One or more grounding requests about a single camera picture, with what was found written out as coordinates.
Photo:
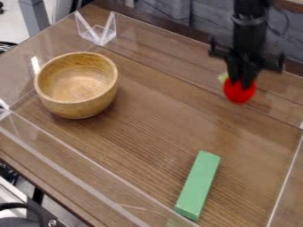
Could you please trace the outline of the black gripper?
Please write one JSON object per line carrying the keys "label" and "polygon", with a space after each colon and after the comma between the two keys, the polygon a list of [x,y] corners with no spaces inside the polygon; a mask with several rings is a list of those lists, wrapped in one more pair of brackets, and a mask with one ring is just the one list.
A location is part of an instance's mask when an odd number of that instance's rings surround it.
{"label": "black gripper", "polygon": [[[221,59],[227,58],[230,51],[234,51],[234,38],[229,35],[210,36],[209,55]],[[286,54],[281,42],[265,42],[255,51],[238,51],[246,59],[261,58],[261,61],[247,61],[237,57],[226,59],[227,73],[231,83],[237,83],[242,78],[243,89],[247,90],[258,77],[262,68],[282,72],[285,70]]]}

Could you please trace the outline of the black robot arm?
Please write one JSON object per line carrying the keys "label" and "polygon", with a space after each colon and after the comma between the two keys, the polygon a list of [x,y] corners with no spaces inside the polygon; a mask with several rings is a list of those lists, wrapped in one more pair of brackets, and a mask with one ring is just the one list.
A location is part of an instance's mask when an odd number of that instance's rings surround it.
{"label": "black robot arm", "polygon": [[243,90],[253,87],[263,69],[283,71],[285,50],[267,39],[274,5],[275,0],[234,0],[233,32],[210,36],[209,55],[225,60],[229,79],[241,82]]}

